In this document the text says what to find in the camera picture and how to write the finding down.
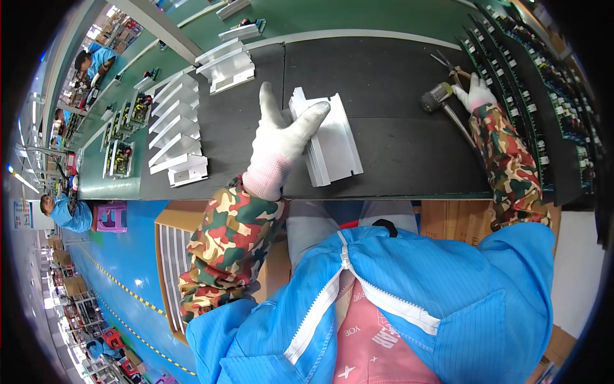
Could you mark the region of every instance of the gray pants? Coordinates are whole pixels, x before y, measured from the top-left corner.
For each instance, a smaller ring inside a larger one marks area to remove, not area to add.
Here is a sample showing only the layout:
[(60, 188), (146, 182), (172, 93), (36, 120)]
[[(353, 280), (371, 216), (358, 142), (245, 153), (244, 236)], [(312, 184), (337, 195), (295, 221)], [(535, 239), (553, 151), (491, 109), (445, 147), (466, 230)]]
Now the gray pants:
[[(379, 219), (391, 221), (398, 229), (418, 233), (410, 200), (366, 200), (358, 225), (373, 225)], [(287, 227), (292, 271), (307, 251), (340, 229), (319, 200), (293, 200)]]

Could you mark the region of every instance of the black esd mat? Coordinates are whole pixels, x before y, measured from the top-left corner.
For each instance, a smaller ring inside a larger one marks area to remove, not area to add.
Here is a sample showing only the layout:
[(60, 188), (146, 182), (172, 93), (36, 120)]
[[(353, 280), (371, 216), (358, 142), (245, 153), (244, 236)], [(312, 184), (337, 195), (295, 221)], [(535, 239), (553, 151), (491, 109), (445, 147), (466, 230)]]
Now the black esd mat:
[[(489, 192), (486, 176), (459, 129), (420, 97), (448, 70), (430, 54), (441, 51), (470, 72), (458, 50), (401, 39), (338, 37), (286, 45), (284, 107), (295, 87), (307, 99), (339, 93), (360, 155), (363, 174), (311, 187), (304, 161), (284, 189), (288, 197), (340, 198), (451, 195)], [(448, 99), (460, 120), (469, 113)]]
[(256, 137), (260, 120), (260, 84), (263, 81), (271, 83), (281, 108), (284, 78), (282, 45), (267, 45), (251, 50), (250, 53), (256, 67), (256, 79), (218, 95), (209, 96), (206, 78), (199, 74), (193, 75), (198, 80), (198, 123), (203, 155), (209, 162), (209, 178), (171, 188), (167, 171), (149, 174), (147, 163), (158, 151), (158, 148), (149, 149), (149, 142), (155, 136), (151, 134), (147, 136), (141, 173), (141, 200), (211, 198), (217, 190), (227, 186), (235, 176), (247, 169), (252, 156), (252, 141)]
[[(210, 177), (170, 188), (167, 172), (150, 175), (146, 149), (142, 200), (210, 198), (244, 172), (260, 119), (258, 91), (271, 82), (278, 104), (288, 108), (295, 87), (307, 98), (339, 93), (364, 169), (363, 174), (312, 187), (305, 161), (297, 162), (284, 188), (290, 198), (360, 198), (489, 192), (486, 177), (458, 128), (443, 111), (426, 114), (418, 101), (448, 71), (429, 56), (436, 49), (470, 70), (463, 53), (437, 45), (378, 37), (337, 37), (251, 50), (256, 80), (209, 96), (203, 76), (198, 122)], [(459, 118), (469, 114), (455, 98)], [(153, 135), (147, 137), (147, 148)]]

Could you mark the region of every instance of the pliers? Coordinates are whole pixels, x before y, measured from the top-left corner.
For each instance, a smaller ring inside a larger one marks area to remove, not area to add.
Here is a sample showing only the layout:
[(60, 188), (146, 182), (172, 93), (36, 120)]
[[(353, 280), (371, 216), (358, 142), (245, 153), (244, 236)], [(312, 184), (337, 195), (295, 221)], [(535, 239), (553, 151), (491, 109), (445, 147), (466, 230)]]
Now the pliers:
[(459, 80), (459, 75), (471, 80), (470, 73), (463, 71), (461, 67), (458, 65), (457, 66), (452, 65), (452, 63), (450, 63), (450, 61), (443, 55), (443, 53), (439, 52), (439, 50), (437, 50), (437, 53), (439, 54), (440, 58), (433, 54), (431, 54), (431, 57), (439, 61), (443, 66), (448, 68), (448, 71), (450, 71), (449, 76), (454, 78), (454, 83), (456, 85), (462, 88), (461, 81)]

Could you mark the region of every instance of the pink shirt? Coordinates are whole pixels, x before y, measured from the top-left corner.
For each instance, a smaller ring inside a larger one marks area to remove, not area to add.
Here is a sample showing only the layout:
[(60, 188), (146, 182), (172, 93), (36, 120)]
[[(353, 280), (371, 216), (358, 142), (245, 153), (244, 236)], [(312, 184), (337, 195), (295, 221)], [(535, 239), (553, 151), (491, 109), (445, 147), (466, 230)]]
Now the pink shirt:
[(440, 384), (362, 291), (356, 280), (337, 332), (334, 384)]

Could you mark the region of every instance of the white zipper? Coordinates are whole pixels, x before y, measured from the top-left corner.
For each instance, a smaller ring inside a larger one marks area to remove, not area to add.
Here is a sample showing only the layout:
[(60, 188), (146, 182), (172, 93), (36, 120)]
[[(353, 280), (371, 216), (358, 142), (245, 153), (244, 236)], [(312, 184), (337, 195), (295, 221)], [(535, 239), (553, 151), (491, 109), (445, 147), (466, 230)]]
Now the white zipper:
[(349, 269), (350, 272), (356, 276), (360, 282), (360, 285), (362, 285), (362, 291), (365, 293), (365, 297), (376, 307), (379, 307), (380, 309), (383, 309), (384, 311), (393, 315), (402, 317), (411, 324), (420, 327), (420, 329), (429, 335), (437, 335), (437, 327), (441, 321), (440, 319), (429, 315), (429, 312), (424, 310), (422, 307), (418, 307), (407, 300), (399, 299), (398, 297), (377, 288), (367, 280), (358, 276), (358, 273), (356, 273), (354, 266), (352, 266), (352, 263), (349, 260), (348, 244), (345, 237), (341, 231), (337, 231), (337, 235), (343, 242), (343, 248), (341, 251), (341, 265), (344, 267), (344, 269)]
[(290, 345), (284, 351), (284, 356), (294, 365), (298, 359), (307, 349), (307, 346), (311, 342), (316, 328), (322, 320), (324, 313), (328, 310), (332, 303), (335, 302), (337, 295), (339, 294), (339, 275), (342, 270), (348, 269), (358, 279), (362, 285), (362, 290), (365, 293), (365, 297), (377, 307), (389, 312), (393, 315), (402, 317), (411, 324), (414, 324), (429, 335), (437, 335), (437, 327), (439, 326), (440, 319), (430, 316), (427, 311), (412, 304), (406, 300), (399, 299), (387, 292), (384, 292), (380, 288), (367, 282), (354, 270), (354, 267), (350, 263), (348, 256), (348, 243), (341, 231), (337, 231), (337, 235), (343, 243), (341, 248), (341, 268), (335, 273), (335, 275), (326, 283), (320, 293), (318, 293), (316, 299), (311, 304), (307, 315), (303, 318), (297, 332), (292, 337)]
[(301, 321), (297, 333), (294, 334), (290, 345), (284, 351), (284, 356), (292, 365), (296, 364), (298, 358), (305, 352), (324, 313), (326, 313), (330, 305), (335, 302), (337, 294), (339, 293), (339, 274), (342, 270), (344, 270), (344, 268), (339, 268), (335, 276), (333, 276), (333, 278), (326, 283), (324, 288), (322, 288), (320, 293), (317, 294), (316, 299), (307, 311), (307, 315), (305, 315), (303, 321)]

